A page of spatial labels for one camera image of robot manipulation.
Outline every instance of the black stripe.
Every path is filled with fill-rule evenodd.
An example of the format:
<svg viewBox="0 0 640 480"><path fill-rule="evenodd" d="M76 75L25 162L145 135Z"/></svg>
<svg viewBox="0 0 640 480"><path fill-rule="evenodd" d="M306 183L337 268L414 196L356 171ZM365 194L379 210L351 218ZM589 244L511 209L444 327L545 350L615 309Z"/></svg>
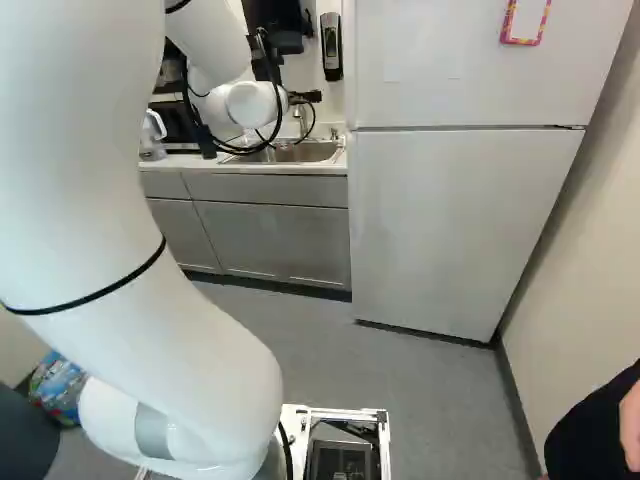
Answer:
<svg viewBox="0 0 640 480"><path fill-rule="evenodd" d="M189 5L189 3L191 2L191 0L182 0L181 2L176 3L173 7L169 7L167 8L164 12L167 15L171 15L174 12L177 12L178 10L186 7L187 5Z"/></svg>
<svg viewBox="0 0 640 480"><path fill-rule="evenodd" d="M98 290L97 292L91 293L86 297L79 298L78 300L73 300L72 302L56 305L55 307L38 308L36 310L21 310L17 308L11 308L7 305L4 305L4 307L11 313L15 313L16 315L21 315L23 317L37 317L40 315L51 315L52 313L64 312L65 310L71 310L72 308L80 307L81 305L85 305L89 302L93 302L94 300L97 300L106 295L109 295L111 292L115 292L116 290L124 287L128 283L131 283L133 280L138 278L144 272L149 270L149 268L151 268L151 265L156 263L156 261L160 258L160 255L162 255L166 247L167 247L167 239L164 238L163 236L162 242L160 243L160 246L158 247L158 249L155 251L153 255L151 255L149 260L147 260L142 265L140 265L140 267L138 267L136 270L131 272L126 277L118 280L115 283L112 283L108 287L105 287L102 290Z"/></svg>

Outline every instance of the plastic bag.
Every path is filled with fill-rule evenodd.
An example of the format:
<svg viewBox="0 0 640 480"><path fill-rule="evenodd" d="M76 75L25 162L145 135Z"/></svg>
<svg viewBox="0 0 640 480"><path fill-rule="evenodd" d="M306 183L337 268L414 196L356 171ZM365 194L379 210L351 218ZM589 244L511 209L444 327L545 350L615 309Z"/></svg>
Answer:
<svg viewBox="0 0 640 480"><path fill-rule="evenodd" d="M80 425L78 400L88 375L58 352L51 352L31 377L29 400L65 427Z"/></svg>

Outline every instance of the black cable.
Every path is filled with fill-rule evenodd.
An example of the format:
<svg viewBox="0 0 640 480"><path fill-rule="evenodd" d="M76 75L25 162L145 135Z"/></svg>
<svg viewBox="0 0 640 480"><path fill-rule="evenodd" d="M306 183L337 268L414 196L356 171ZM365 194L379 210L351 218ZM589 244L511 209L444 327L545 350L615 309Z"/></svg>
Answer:
<svg viewBox="0 0 640 480"><path fill-rule="evenodd" d="M165 9L164 13L166 13L167 15L171 15L172 13L175 13L178 10L182 10L184 7L189 5L189 3L191 3L191 0L182 0L176 3L173 7L169 7Z"/></svg>
<svg viewBox="0 0 640 480"><path fill-rule="evenodd" d="M220 150L221 152L224 153L229 153L232 155L237 155L237 156L248 156L248 155L254 155L258 152L263 151L265 148L271 146L271 142L278 136L278 134L280 133L280 128L282 127L282 120L283 120L283 116L284 116L284 108L282 105L282 99L280 98L280 92L278 90L278 84L275 81L275 77L273 75L273 72L271 70L271 65L269 63L269 58L267 56L267 51L264 47L264 43L262 42L262 37L258 34L256 36L256 40L257 43L260 47L260 49L262 50L262 54L264 55L264 59L267 62L267 73L269 74L269 78L271 80L271 84L273 85L273 90L275 92L276 95L276 105L278 107L278 117L276 120L276 126L273 129L273 132L271 133L271 136L269 137L268 140L264 140L262 143L257 144L257 145L251 145L249 147L242 147L239 145L232 145L229 143L226 143L222 140L220 140L219 138L216 138L213 134L211 134L209 132L209 136L212 140L212 142L214 143L214 145L218 148L218 150ZM182 75L183 75L183 101L185 103L185 105L187 106L187 115L189 116L190 120L192 122L194 122L194 125L196 125L199 128L205 128L204 124L200 121L198 122L196 120L196 113L194 111L194 107L191 104L191 100L189 99L189 91L193 90L191 89L191 87L189 86L189 67L188 67L188 61L187 58L184 57L183 58L183 63L182 63Z"/></svg>
<svg viewBox="0 0 640 480"><path fill-rule="evenodd" d="M6 308L11 313L15 313L16 315L20 315L23 317L37 317L42 315L51 315L52 313L64 312L65 310L71 310L77 307L81 307L82 305L86 305L87 303L91 303L95 300L98 300L99 298L105 297L110 293L113 293L116 290L119 290L120 288L124 287L125 285L128 285L129 283L133 282L136 278L138 278L144 272L149 270L154 263L156 263L156 261L164 253L166 247L167 247L167 239L164 238L163 236L162 242L160 242L160 246L156 249L153 255L151 255L147 261L145 261L142 265L136 268L133 272L131 272L125 277L122 277L117 282L114 282L111 285L101 288L100 290L93 292L89 295L86 295L82 298L79 298L77 300L55 305L53 307L36 308L36 309L11 308L10 306L4 304L4 302L0 302L0 304L3 305L4 308Z"/></svg>
<svg viewBox="0 0 640 480"><path fill-rule="evenodd" d="M313 121L311 122L311 128L309 128L309 130L307 131L307 134L300 138L299 140L297 140L294 145L300 145L302 142L304 142L307 138L309 138L309 135L311 135L311 132L313 132L314 127L316 126L316 120L317 120L317 116L316 116L316 108L313 106L313 103L311 102L304 102L305 105L309 105L311 107L311 111L313 113ZM260 133L259 130L256 130L256 135L258 135L258 137L260 137L260 140L263 141L267 141L266 138L264 138L262 136L262 134ZM277 148L275 145L272 145L271 143L269 143L269 146L271 148L273 148L274 150Z"/></svg>
<svg viewBox="0 0 640 480"><path fill-rule="evenodd" d="M291 447L289 446L289 437L287 435L282 422L278 423L278 431L282 438L282 449L284 450L284 459L287 464L287 480L293 480L293 457L291 456Z"/></svg>
<svg viewBox="0 0 640 480"><path fill-rule="evenodd" d="M187 87L189 87L189 91L191 93L193 93L194 96L198 97L198 98L207 98L209 96L209 94L211 92L207 92L204 95L200 95L198 92L196 92L193 88L191 88L191 85L189 85L189 81L187 81Z"/></svg>

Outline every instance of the wall-mounted dispenser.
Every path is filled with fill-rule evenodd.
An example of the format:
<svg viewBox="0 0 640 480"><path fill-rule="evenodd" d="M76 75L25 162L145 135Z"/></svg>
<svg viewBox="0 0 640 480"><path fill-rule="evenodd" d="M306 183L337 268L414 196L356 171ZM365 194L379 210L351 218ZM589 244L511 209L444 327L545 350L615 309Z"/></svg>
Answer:
<svg viewBox="0 0 640 480"><path fill-rule="evenodd" d="M342 80L342 19L337 12L320 15L322 64L328 82Z"/></svg>

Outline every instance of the white refrigerator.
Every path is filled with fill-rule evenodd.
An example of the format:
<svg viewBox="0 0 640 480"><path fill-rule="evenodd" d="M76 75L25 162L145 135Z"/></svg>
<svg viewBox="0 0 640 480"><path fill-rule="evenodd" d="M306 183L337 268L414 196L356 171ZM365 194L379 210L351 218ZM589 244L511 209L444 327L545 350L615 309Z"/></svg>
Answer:
<svg viewBox="0 0 640 480"><path fill-rule="evenodd" d="M491 339L631 6L344 1L357 319ZM539 44L502 43L507 28L509 40Z"/></svg>

